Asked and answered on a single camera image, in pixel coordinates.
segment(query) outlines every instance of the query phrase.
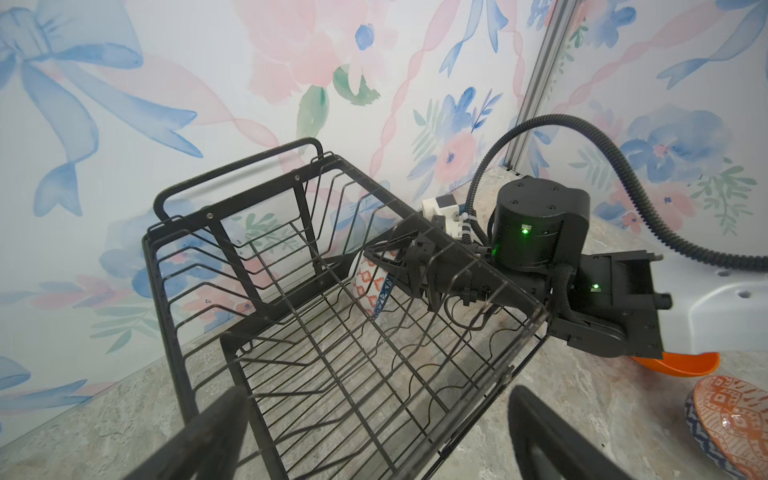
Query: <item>floral wallpaper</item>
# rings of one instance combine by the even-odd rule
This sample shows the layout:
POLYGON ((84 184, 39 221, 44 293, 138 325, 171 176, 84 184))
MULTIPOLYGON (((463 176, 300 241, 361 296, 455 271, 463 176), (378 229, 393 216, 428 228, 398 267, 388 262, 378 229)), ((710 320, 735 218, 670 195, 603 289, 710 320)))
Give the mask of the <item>floral wallpaper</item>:
MULTIPOLYGON (((632 23, 634 14, 620 3, 601 12, 605 32, 585 35, 580 45, 606 48, 612 28, 632 23)), ((4 2, 0 446, 164 354, 140 243, 157 222, 151 204, 158 192, 305 136, 317 136, 414 205, 453 190, 469 180, 488 143, 518 114, 553 4, 4 2)), ((696 166, 668 172, 651 161, 654 128, 665 120, 646 114, 651 125, 633 129, 637 162, 649 171, 693 175, 696 166)), ((681 115, 676 121, 695 121, 681 115)), ((718 128, 713 118, 703 121, 718 128)), ((723 134, 717 147, 728 142, 723 134)), ((716 170, 712 154, 692 154, 707 158, 702 172, 716 170)), ((167 209, 191 212, 309 160, 309 152, 281 155, 223 192, 191 192, 167 209)), ((718 181, 732 193, 749 185, 725 179, 718 181)), ((697 201, 714 199, 719 184, 712 182, 700 187, 697 201)), ((351 233, 353 243, 362 241, 362 226, 380 203, 361 195, 335 199, 336 238, 351 233)), ((738 205, 730 203, 729 211, 738 205)), ((231 217, 225 227, 234 240, 248 240, 290 214, 272 203, 231 217)), ((377 216, 373 227, 383 230, 394 221, 377 216)), ((298 247, 287 236, 278 230, 259 240, 267 260, 298 247)), ((171 247, 187 249, 163 263, 164 273, 181 272, 167 284, 169 294, 209 281, 239 292, 239 285, 204 268, 220 269, 220 262, 195 250, 215 253, 215 247, 188 238, 171 247)), ((263 266, 247 267, 261 271, 257 286, 269 282, 263 266)), ((231 301, 201 287, 176 308, 184 315, 231 301)), ((232 319, 206 311, 195 335, 232 319)))
MULTIPOLYGON (((768 228, 766 18, 766 0, 583 0, 538 113, 577 115, 605 131, 683 237, 759 254, 768 228)), ((588 190, 594 215, 656 241, 579 134, 538 129, 518 169, 588 190)))

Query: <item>orange patterned plate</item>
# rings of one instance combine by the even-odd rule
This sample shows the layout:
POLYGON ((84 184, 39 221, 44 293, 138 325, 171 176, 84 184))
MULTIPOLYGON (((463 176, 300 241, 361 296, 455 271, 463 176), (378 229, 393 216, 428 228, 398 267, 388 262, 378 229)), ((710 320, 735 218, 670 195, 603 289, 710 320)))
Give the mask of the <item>orange patterned plate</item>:
POLYGON ((685 402, 704 453, 732 478, 768 478, 768 393, 729 376, 701 379, 685 402))
MULTIPOLYGON (((393 259, 396 255, 397 252, 391 250, 384 254, 384 258, 393 259)), ((387 283, 386 271, 367 258, 358 257, 358 260, 359 266, 353 281, 355 291, 366 312, 378 316, 389 298, 394 280, 387 283)))

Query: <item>black wire dish rack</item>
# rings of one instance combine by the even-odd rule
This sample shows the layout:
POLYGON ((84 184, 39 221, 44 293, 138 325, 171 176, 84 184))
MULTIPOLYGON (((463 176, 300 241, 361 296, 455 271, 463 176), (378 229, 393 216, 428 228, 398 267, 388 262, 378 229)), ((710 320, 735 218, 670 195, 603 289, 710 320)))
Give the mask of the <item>black wire dish rack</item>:
POLYGON ((181 414, 245 388, 243 477, 428 478, 547 338, 536 299, 312 138, 168 188, 154 210, 144 255, 181 414), (288 174, 166 213, 173 195, 308 147, 316 157, 288 174), (396 287, 379 294, 386 273, 362 250, 397 257, 389 245, 408 233, 436 245, 423 283, 435 262, 466 258, 460 273, 488 278, 488 300, 429 311, 396 287), (499 294, 518 308, 494 307, 499 294))

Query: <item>white plastic base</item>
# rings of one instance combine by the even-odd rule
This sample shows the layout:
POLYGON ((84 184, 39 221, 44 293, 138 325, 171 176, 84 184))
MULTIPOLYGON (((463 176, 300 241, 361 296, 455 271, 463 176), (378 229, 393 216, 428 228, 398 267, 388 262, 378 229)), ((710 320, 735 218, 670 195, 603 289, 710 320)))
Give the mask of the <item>white plastic base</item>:
POLYGON ((445 217, 445 232, 451 237, 459 240, 462 238, 462 221, 458 215, 458 205, 453 195, 445 195, 443 197, 434 197, 422 200, 422 215, 427 220, 431 220, 433 215, 442 215, 445 217), (440 206, 440 200, 451 200, 450 204, 443 204, 440 206))
POLYGON ((672 296, 658 310, 664 351, 768 350, 768 275, 725 270, 673 252, 651 262, 654 290, 672 296))

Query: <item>blue flower print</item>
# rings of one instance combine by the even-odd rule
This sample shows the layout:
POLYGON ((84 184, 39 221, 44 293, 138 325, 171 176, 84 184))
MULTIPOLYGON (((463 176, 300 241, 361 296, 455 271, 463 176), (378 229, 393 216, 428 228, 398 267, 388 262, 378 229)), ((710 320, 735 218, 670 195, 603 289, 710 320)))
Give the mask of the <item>blue flower print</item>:
POLYGON ((540 141, 544 145, 551 144, 559 131, 560 128, 554 125, 540 127, 533 131, 534 137, 528 142, 528 161, 531 164, 531 172, 533 172, 534 177, 538 178, 539 168, 549 168, 549 163, 541 154, 538 142, 540 141))
MULTIPOLYGON (((381 186, 385 190, 389 190, 388 181, 384 180, 381 186)), ((334 239, 334 243, 341 243, 344 252, 350 252, 359 248, 364 240, 370 240, 385 232, 397 219, 390 217, 386 209, 379 209, 382 205, 381 200, 372 194, 364 195, 357 202, 344 202, 339 208, 339 212, 333 214, 334 217, 337 217, 335 220, 336 233, 334 234, 337 237, 334 239), (339 232, 344 232, 350 225, 352 225, 351 232, 339 235, 339 232)))
POLYGON ((549 8, 553 4, 554 2, 552 0, 533 0, 531 3, 531 15, 528 17, 526 25, 532 27, 535 23, 536 30, 541 30, 544 27, 549 8))
POLYGON ((602 202, 592 210, 592 213, 609 223, 620 226, 621 216, 627 213, 627 209, 624 208, 621 202, 616 202, 615 204, 602 202))
MULTIPOLYGON (((188 214, 194 211, 191 202, 187 200, 172 200, 166 204, 168 213, 173 215, 188 214)), ((152 292, 149 286, 149 276, 147 274, 144 254, 141 251, 141 238, 147 232, 147 228, 158 222, 157 217, 152 210, 140 217, 135 217, 124 222, 117 222, 110 226, 108 231, 108 246, 99 258, 101 267, 110 275, 117 278, 131 280, 131 287, 136 293, 145 298, 152 298, 152 292)), ((237 227, 233 221, 227 221, 227 228, 237 227)), ((208 242, 216 243, 213 236, 204 231, 197 231, 197 235, 208 242)), ((183 248, 187 248, 183 253, 174 255, 160 264, 160 272, 163 276, 168 276, 183 270, 196 263, 210 267, 211 269, 221 270, 222 262, 217 258, 223 259, 221 251, 210 245, 201 238, 188 235, 169 245, 163 247, 158 253, 158 258, 164 257, 183 248)), ((176 275, 165 282, 165 290, 168 296, 175 296, 181 293, 187 287, 188 277, 200 280, 211 280, 218 276, 218 273, 202 266, 196 266, 179 275, 176 275)))
POLYGON ((365 50, 373 45, 373 39, 373 25, 371 24, 360 25, 357 32, 355 32, 355 43, 359 50, 365 50))
POLYGON ((442 123, 438 125, 436 131, 437 137, 443 143, 450 140, 458 132, 472 126, 474 118, 467 110, 475 99, 476 93, 474 87, 469 87, 464 90, 458 102, 453 98, 453 95, 445 96, 441 110, 445 117, 442 119, 442 123))
MULTIPOLYGON (((0 390, 10 389, 28 381, 32 374, 17 362, 0 356, 0 390)), ((18 410, 51 409, 54 407, 76 405, 90 399, 90 395, 77 395, 87 380, 34 392, 18 392, 0 395, 0 413, 18 410)))
POLYGON ((603 44, 608 48, 613 48, 619 40, 619 27, 629 25, 637 19, 637 11, 632 7, 616 9, 618 4, 627 1, 608 0, 603 15, 590 22, 589 33, 587 33, 584 42, 593 45, 595 48, 603 44))
POLYGON ((690 181, 715 174, 730 143, 723 120, 710 111, 666 105, 635 119, 621 151, 648 180, 690 181))

